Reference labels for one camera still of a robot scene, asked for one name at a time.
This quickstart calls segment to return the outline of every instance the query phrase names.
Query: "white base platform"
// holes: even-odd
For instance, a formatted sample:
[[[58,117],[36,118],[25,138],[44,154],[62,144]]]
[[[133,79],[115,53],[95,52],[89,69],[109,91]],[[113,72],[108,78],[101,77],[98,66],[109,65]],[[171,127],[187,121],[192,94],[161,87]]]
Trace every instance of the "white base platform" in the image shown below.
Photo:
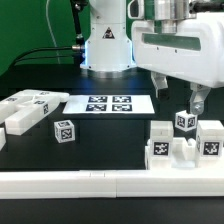
[[[0,173],[1,199],[224,196],[223,170]]]

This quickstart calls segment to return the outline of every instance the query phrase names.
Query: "white cube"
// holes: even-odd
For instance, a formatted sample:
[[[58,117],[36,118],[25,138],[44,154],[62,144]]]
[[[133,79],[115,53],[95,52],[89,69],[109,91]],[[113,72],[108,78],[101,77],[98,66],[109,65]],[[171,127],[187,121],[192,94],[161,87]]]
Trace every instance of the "white cube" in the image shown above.
[[[75,128],[70,120],[54,122],[54,129],[59,143],[75,140]]]
[[[223,151],[224,127],[220,121],[198,121],[196,166],[216,164]]]
[[[6,143],[5,130],[4,128],[0,128],[0,150],[2,150],[5,143]]]
[[[145,154],[147,169],[171,168],[173,123],[171,121],[151,121],[150,140]]]
[[[150,152],[152,157],[169,157],[173,142],[171,121],[151,121]]]
[[[182,131],[191,131],[197,127],[198,116],[185,111],[176,113],[175,127]]]

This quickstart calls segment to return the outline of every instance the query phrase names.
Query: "black table surface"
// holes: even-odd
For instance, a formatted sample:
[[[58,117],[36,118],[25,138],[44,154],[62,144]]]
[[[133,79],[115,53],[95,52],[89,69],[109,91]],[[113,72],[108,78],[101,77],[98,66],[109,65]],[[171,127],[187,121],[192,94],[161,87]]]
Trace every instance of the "black table surface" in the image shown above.
[[[61,104],[22,136],[7,135],[0,152],[0,171],[144,169],[144,146],[150,121],[174,121],[186,109],[189,84],[169,78],[170,99],[155,98],[150,72],[131,69],[122,79],[82,75],[74,65],[20,65],[0,77],[0,100],[24,89],[68,92],[72,95],[150,95],[155,115],[62,114]],[[199,119],[224,120],[224,89],[212,90]],[[59,144],[55,121],[71,120],[76,141]],[[175,129],[175,136],[195,137],[195,131]],[[1,223],[223,223],[221,197],[1,200]]]

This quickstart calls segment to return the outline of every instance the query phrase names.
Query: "green background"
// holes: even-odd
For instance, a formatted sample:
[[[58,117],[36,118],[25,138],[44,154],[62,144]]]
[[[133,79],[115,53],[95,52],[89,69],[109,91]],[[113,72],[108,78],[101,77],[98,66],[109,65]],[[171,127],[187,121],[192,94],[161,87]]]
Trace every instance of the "green background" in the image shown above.
[[[46,2],[47,0],[0,0],[0,75],[19,54],[33,48],[53,46],[46,20]],[[51,0],[49,17],[58,46],[74,44],[75,30],[70,1]],[[84,37],[88,38],[90,34],[89,7],[80,14],[80,20]],[[129,37],[131,22],[127,20]],[[72,63],[72,60],[68,59],[61,61]],[[57,60],[38,60],[35,63],[57,63]]]

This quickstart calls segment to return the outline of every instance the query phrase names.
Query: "white paper sheet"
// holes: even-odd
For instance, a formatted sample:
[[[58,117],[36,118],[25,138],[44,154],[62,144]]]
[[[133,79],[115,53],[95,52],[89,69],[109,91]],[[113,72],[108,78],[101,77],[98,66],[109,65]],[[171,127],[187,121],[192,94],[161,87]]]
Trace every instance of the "white paper sheet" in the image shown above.
[[[149,95],[77,95],[70,96],[64,114],[154,114]]]

